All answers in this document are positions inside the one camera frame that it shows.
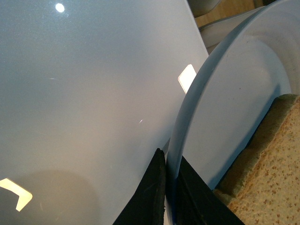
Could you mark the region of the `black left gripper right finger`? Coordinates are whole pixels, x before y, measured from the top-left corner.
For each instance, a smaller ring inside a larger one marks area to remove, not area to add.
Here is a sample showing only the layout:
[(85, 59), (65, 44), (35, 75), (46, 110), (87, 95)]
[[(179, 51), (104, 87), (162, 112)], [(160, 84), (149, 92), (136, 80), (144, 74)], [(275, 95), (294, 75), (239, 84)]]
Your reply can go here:
[(176, 190), (178, 225), (242, 225), (182, 157)]

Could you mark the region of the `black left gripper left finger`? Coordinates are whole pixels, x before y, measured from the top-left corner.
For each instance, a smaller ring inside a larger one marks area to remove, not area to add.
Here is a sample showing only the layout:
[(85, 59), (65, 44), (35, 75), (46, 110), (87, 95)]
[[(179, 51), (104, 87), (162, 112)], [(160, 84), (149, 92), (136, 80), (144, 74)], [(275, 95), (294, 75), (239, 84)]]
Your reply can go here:
[(165, 212), (165, 155), (157, 149), (134, 195), (115, 225), (162, 225)]

